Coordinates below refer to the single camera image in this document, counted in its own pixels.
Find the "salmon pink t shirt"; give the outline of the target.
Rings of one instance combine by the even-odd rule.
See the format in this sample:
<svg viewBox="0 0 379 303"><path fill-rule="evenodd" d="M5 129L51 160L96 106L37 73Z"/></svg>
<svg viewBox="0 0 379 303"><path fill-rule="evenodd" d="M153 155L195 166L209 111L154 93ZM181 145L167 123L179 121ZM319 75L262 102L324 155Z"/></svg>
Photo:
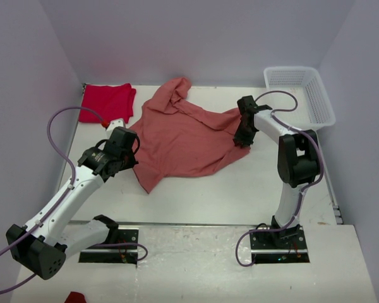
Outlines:
<svg viewBox="0 0 379 303"><path fill-rule="evenodd" d="M250 152L233 142L238 109L216 113L192 104L186 99L191 86L184 77L164 83L130 127L140 139L133 170L147 193L165 177L212 175Z"/></svg>

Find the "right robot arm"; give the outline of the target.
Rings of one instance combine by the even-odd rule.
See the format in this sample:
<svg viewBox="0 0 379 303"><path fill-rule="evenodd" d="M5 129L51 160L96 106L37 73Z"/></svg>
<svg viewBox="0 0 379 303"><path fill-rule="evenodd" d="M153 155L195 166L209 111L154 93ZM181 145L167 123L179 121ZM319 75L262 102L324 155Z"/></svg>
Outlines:
<svg viewBox="0 0 379 303"><path fill-rule="evenodd" d="M255 134L265 133L278 146L277 171L283 182L280 203L270 226L255 232L257 241L283 248L298 238L299 214L304 196L323 178L323 160L314 130L300 130L275 116L268 105L257 105L252 96L237 101L241 122L233 142L245 148L253 144Z"/></svg>

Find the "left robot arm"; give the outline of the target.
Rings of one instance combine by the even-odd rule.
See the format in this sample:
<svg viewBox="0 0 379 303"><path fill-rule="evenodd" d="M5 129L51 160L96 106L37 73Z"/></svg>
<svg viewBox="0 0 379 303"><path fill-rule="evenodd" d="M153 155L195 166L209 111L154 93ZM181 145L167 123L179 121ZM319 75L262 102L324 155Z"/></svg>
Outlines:
<svg viewBox="0 0 379 303"><path fill-rule="evenodd" d="M111 248L119 239L117 223L97 215L71 234L65 228L91 195L120 171L133 168L138 135L121 126L84 151L70 180L24 226L6 233L13 259L43 280L52 278L71 256L90 247Z"/></svg>

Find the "folded red t shirt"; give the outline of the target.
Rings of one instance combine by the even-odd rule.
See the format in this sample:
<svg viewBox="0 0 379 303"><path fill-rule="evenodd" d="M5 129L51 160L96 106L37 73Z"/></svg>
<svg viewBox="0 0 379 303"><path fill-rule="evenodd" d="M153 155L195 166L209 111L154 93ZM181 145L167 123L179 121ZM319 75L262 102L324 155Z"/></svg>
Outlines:
<svg viewBox="0 0 379 303"><path fill-rule="evenodd" d="M133 117L136 89L129 83L119 86L87 85L81 106L94 110L104 120L122 119L126 124Z"/></svg>

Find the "white plastic basket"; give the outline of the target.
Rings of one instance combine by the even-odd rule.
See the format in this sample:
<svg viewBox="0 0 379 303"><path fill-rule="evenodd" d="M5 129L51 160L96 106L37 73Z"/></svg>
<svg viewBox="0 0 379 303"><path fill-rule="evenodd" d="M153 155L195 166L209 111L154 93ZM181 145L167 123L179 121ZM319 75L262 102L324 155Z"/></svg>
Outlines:
<svg viewBox="0 0 379 303"><path fill-rule="evenodd" d="M274 66L265 68L268 91L285 91L298 101L296 110L277 112L282 122L300 129L315 131L333 126L335 115L318 71L304 66Z"/></svg>

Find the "red cloth at bottom edge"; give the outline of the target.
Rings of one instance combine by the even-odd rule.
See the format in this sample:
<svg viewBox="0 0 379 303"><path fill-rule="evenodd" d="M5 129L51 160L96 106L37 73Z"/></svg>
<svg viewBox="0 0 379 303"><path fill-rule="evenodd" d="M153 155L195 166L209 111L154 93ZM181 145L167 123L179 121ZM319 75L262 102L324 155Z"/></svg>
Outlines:
<svg viewBox="0 0 379 303"><path fill-rule="evenodd" d="M87 303L87 301L82 293L70 292L64 303Z"/></svg>

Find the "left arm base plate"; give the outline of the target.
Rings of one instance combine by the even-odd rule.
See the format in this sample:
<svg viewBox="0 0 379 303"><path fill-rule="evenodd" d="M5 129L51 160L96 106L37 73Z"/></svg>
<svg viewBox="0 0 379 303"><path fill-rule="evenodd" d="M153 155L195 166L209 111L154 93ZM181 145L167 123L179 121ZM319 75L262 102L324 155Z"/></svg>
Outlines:
<svg viewBox="0 0 379 303"><path fill-rule="evenodd" d="M134 226L120 226L114 240L106 244L138 243L139 228ZM134 264L138 262L137 246L117 246L106 248L92 248L82 251L78 255L79 263L87 264Z"/></svg>

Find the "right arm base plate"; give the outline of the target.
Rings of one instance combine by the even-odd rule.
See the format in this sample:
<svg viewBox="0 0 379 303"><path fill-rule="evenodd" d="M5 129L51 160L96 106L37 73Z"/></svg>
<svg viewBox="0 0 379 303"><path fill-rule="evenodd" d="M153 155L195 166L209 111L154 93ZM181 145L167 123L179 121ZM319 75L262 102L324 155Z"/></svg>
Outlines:
<svg viewBox="0 0 379 303"><path fill-rule="evenodd" d="M310 257L302 226L282 232L262 232L268 225L257 226L250 234L251 264L309 263Z"/></svg>

